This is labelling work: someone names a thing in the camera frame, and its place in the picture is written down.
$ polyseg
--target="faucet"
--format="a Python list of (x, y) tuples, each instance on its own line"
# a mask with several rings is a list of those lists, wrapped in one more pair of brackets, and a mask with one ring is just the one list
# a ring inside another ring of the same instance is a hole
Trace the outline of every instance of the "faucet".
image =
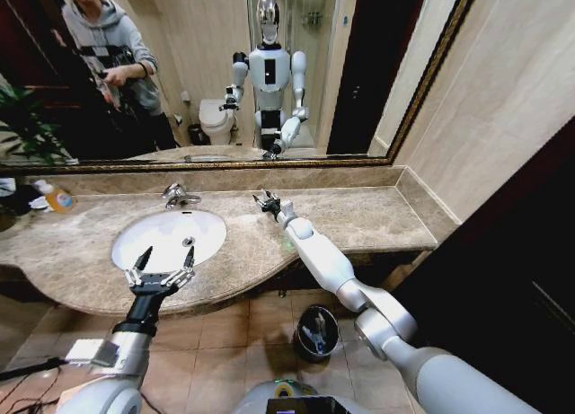
[(166, 209), (174, 209), (177, 205), (182, 207), (190, 204), (195, 205), (201, 201), (200, 196), (188, 194), (184, 187), (179, 183), (173, 183), (165, 189), (162, 198), (166, 198), (168, 202), (165, 204)]

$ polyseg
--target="drain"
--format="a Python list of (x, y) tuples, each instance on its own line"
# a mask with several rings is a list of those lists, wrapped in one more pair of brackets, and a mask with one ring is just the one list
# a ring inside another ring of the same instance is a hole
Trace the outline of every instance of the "drain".
[(181, 241), (181, 245), (182, 246), (191, 246), (196, 242), (196, 240), (193, 237), (186, 237), (183, 241)]

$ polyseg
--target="gold mirror frame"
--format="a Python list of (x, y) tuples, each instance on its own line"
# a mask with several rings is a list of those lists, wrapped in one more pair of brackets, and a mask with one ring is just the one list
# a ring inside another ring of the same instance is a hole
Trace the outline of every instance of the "gold mirror frame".
[(271, 168), (325, 168), (342, 166), (378, 166), (391, 165), (407, 137), (447, 53), (455, 41), (456, 35), (464, 23), (474, 0), (456, 0), (446, 25), (441, 32), (433, 53), (423, 71), (423, 75), (411, 97), (410, 104), (403, 115), (402, 122), (395, 132), (385, 157), (368, 156), (327, 156), (277, 161), (228, 161), (213, 163), (149, 163), (146, 161), (108, 160), (106, 162), (80, 163), (78, 165), (0, 165), (1, 175), (37, 175), (37, 174), (74, 174), (74, 173), (119, 173), (119, 172), (175, 172), (223, 169), (271, 169)]

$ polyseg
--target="potted plant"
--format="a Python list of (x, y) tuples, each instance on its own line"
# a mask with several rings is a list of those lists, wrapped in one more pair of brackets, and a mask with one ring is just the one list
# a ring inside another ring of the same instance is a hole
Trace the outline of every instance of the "potted plant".
[(9, 145), (5, 153), (28, 160), (40, 158), (49, 165), (73, 163), (75, 160), (54, 134), (59, 125), (45, 121), (40, 111), (41, 101), (33, 91), (9, 84), (0, 87), (0, 133), (8, 133), (0, 144)]

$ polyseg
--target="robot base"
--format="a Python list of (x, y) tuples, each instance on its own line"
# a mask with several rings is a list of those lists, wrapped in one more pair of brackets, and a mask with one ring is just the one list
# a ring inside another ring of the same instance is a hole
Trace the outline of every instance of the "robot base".
[(349, 399), (317, 394), (313, 387), (293, 380), (275, 380), (256, 385), (233, 411), (234, 414), (278, 412), (368, 414), (370, 411)]

